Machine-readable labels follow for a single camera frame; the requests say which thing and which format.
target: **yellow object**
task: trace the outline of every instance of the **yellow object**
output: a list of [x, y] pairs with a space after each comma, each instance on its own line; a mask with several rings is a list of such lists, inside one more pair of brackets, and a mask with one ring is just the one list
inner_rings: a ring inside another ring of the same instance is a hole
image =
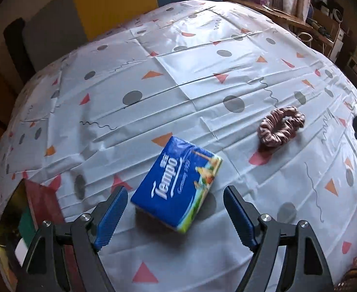
[[89, 40], [158, 8], [157, 0], [73, 0]]

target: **blue gripper pad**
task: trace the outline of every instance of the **blue gripper pad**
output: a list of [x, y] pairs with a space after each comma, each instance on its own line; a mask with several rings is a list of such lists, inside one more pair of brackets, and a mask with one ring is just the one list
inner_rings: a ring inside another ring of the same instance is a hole
[[112, 204], [102, 217], [96, 228], [96, 239], [93, 243], [94, 248], [100, 251], [103, 246], [108, 245], [114, 233], [123, 211], [127, 206], [128, 193], [122, 188], [113, 200]]
[[254, 236], [254, 225], [229, 187], [224, 189], [223, 202], [242, 244], [251, 251], [256, 250], [258, 243]]

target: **hair tie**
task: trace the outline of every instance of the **hair tie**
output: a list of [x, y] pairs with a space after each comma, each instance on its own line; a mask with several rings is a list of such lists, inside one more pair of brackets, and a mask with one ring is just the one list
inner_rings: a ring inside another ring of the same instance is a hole
[[299, 128], [303, 128], [304, 122], [304, 114], [296, 107], [282, 107], [272, 111], [261, 122], [258, 136], [266, 146], [278, 147], [288, 142]]

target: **blue tissue package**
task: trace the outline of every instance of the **blue tissue package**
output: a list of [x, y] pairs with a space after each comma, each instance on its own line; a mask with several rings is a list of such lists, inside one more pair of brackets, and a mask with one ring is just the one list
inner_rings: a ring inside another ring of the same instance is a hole
[[131, 202], [167, 226], [185, 233], [221, 164], [221, 157], [172, 136]]

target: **plastic table cover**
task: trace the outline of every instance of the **plastic table cover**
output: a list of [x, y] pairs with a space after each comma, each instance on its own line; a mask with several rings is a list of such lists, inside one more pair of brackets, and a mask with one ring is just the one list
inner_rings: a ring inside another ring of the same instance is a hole
[[[289, 105], [305, 114], [304, 129], [259, 152], [260, 121]], [[66, 221], [113, 186], [131, 196], [174, 134], [224, 162], [184, 236], [127, 206], [99, 253], [117, 292], [235, 291], [252, 255], [223, 205], [230, 184], [278, 221], [308, 220], [336, 283], [357, 256], [355, 115], [357, 90], [341, 71], [264, 15], [229, 2], [173, 3], [28, 82], [0, 139], [0, 216], [23, 177], [57, 190]]]

